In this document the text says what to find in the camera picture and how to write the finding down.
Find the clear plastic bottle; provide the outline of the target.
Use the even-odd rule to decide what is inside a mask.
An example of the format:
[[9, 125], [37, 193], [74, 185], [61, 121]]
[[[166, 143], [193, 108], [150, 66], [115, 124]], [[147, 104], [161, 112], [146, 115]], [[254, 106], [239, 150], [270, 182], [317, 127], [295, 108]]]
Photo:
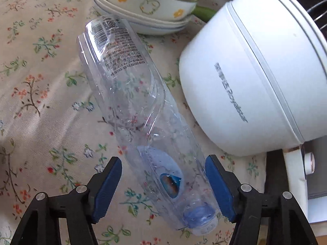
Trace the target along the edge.
[[100, 16], [77, 43], [101, 113], [146, 196], [172, 228], [210, 233], [219, 207], [205, 156], [128, 21]]

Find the floral tablecloth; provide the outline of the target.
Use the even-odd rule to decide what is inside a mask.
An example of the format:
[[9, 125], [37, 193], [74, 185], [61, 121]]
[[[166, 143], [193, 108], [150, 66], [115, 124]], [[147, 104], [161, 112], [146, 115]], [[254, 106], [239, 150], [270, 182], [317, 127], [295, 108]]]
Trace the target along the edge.
[[[92, 0], [1, 0], [1, 244], [10, 244], [31, 199], [66, 194], [122, 157], [123, 173], [105, 218], [94, 226], [99, 244], [228, 244], [233, 225], [221, 213], [209, 235], [174, 231], [135, 181], [113, 128], [102, 119], [78, 56], [76, 38], [100, 14]], [[199, 128], [178, 71], [186, 44], [205, 25], [192, 16], [167, 36], [140, 39], [205, 154], [216, 154], [242, 183], [264, 191], [265, 154], [234, 157]]]

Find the white electric cooking pot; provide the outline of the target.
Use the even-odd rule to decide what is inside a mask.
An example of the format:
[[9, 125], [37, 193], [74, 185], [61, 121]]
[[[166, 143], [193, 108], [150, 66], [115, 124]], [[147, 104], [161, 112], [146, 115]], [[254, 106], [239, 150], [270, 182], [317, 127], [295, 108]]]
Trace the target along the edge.
[[281, 149], [290, 192], [308, 210], [311, 154], [326, 135], [326, 40], [297, 0], [227, 2], [185, 47], [188, 106], [220, 149], [245, 157]]

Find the cream flower bowl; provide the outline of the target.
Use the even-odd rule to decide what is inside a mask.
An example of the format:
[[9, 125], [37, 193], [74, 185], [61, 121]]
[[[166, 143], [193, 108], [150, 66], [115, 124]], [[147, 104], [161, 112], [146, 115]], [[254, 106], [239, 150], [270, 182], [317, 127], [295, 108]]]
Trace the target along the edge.
[[110, 4], [135, 13], [167, 22], [177, 22], [191, 15], [198, 0], [106, 0]]

